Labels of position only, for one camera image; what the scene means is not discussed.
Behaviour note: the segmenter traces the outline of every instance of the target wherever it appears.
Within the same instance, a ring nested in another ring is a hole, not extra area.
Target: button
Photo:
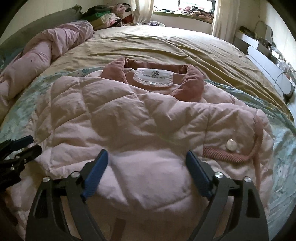
[[[233,139],[230,139],[226,143],[226,148],[229,151],[235,151],[237,149],[237,143]]]

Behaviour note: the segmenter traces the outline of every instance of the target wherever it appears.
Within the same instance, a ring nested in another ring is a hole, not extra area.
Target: metal bolt
[[[215,177],[217,177],[217,178],[222,178],[222,177],[224,177],[224,174],[221,173],[221,172],[216,172],[216,173],[215,173]]]
[[[50,177],[45,177],[43,178],[43,182],[46,183],[46,182],[49,182],[50,181]]]
[[[76,178],[76,177],[79,177],[80,176],[80,173],[79,172],[73,172],[71,173],[71,177],[73,178]]]
[[[245,182],[248,182],[248,183],[251,183],[252,182],[252,179],[250,177],[245,177],[244,178],[244,181]]]

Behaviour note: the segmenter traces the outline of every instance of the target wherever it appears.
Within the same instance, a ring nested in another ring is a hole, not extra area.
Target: light blue sheet
[[[38,97],[61,76],[86,76],[102,69],[81,69],[74,72],[62,72],[48,77],[38,77],[24,91],[7,114],[0,132],[0,143],[7,139],[19,139],[35,109]],[[250,96],[243,91],[218,84],[209,83],[224,89],[248,106],[261,109],[267,115],[274,134],[274,185],[269,200],[270,215],[267,217],[269,239],[271,240],[284,225],[296,204],[296,128],[287,116],[270,103]]]

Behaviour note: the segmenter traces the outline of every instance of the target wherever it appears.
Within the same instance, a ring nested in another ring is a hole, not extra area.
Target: clothing label
[[[171,86],[173,83],[172,71],[162,69],[137,69],[134,80],[145,85]]]

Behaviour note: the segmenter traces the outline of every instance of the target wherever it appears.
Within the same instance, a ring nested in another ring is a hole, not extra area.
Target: white curtain
[[[239,16],[240,0],[217,0],[212,24],[212,35],[233,42]]]
[[[153,0],[131,0],[133,21],[136,23],[147,23],[153,13]]]

